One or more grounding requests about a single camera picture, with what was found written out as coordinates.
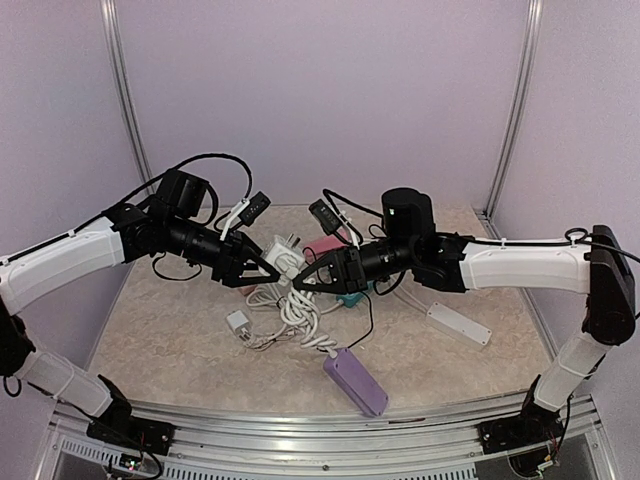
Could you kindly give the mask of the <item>pink power strip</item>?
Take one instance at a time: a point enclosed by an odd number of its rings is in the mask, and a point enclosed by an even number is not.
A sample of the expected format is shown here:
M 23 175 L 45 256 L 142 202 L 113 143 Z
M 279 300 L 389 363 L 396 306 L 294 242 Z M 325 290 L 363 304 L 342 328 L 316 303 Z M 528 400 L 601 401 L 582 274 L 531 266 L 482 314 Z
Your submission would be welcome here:
M 344 243 L 335 236 L 324 236 L 308 242 L 303 247 L 303 254 L 308 263 L 312 263 L 317 258 L 323 256 L 331 250 L 344 246 Z

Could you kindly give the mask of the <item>pink plug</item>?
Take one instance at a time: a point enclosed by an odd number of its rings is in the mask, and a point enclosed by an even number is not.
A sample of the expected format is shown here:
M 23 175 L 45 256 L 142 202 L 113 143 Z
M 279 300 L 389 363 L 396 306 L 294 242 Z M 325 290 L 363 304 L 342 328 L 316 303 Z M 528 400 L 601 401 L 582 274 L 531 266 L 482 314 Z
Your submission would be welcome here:
M 243 286 L 239 288 L 240 293 L 243 296 L 248 296 L 250 293 L 252 293 L 254 290 L 256 289 L 256 285 L 248 285 L 248 286 Z

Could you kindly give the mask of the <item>white usb charger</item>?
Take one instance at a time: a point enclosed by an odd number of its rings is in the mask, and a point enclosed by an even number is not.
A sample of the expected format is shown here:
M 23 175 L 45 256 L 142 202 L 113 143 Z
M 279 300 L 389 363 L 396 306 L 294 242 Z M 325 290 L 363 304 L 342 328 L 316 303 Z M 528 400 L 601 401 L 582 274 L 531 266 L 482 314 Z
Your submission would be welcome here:
M 228 314 L 226 322 L 236 337 L 244 340 L 250 337 L 251 322 L 241 310 L 236 310 Z

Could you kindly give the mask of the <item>white multi socket adapter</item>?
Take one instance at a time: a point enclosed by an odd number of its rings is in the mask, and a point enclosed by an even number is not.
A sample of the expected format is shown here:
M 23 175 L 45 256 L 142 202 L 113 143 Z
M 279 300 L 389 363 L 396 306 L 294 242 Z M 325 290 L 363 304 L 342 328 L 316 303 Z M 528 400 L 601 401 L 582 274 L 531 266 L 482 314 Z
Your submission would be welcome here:
M 300 248 L 301 239 L 295 234 L 283 238 L 274 235 L 262 258 L 273 266 L 280 274 L 279 286 L 287 287 L 303 270 L 306 259 Z

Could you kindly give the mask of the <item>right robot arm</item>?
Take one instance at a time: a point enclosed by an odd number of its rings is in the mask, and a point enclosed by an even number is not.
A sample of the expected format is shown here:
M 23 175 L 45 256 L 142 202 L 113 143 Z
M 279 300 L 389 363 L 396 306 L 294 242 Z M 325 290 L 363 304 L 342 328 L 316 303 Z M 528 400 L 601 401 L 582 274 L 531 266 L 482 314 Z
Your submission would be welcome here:
M 634 334 L 632 256 L 608 226 L 573 228 L 557 240 L 488 240 L 438 231 L 431 198 L 413 188 L 386 191 L 381 205 L 384 238 L 330 251 L 298 274 L 294 287 L 350 294 L 409 271 L 416 283 L 447 293 L 507 287 L 585 295 L 579 330 L 534 380 L 511 423 L 518 442 L 531 444 L 546 432 L 606 354 Z

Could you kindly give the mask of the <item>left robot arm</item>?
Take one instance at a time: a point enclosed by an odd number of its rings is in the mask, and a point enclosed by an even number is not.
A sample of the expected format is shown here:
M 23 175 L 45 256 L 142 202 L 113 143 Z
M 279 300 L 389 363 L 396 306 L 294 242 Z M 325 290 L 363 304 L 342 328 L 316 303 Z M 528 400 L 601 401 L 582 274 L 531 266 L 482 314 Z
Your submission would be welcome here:
M 166 171 L 156 194 L 137 205 L 122 201 L 87 225 L 1 259 L 1 376 L 14 377 L 61 400 L 100 425 L 121 445 L 140 424 L 124 394 L 29 338 L 19 314 L 39 298 L 99 270 L 144 256 L 172 254 L 208 267 L 230 288 L 275 283 L 279 272 L 244 232 L 216 232 L 196 221 L 208 181 L 177 168 Z

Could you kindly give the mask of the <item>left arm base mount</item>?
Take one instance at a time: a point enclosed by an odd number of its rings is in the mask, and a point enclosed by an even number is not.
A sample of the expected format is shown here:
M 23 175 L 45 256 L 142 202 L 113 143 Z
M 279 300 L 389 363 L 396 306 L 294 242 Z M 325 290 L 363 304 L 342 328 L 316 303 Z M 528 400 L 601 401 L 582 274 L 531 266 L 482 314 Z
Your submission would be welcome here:
M 105 443 L 166 456 L 176 427 L 168 422 L 129 415 L 114 419 L 98 418 L 89 424 L 88 437 Z

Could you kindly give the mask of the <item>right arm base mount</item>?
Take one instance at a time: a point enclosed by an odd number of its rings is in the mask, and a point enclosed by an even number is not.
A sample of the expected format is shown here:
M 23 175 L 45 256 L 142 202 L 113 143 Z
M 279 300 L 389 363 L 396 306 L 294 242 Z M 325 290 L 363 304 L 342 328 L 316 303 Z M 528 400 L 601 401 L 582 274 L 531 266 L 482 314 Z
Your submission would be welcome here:
M 532 416 L 522 413 L 481 422 L 477 432 L 485 455 L 559 439 L 563 425 L 558 414 Z

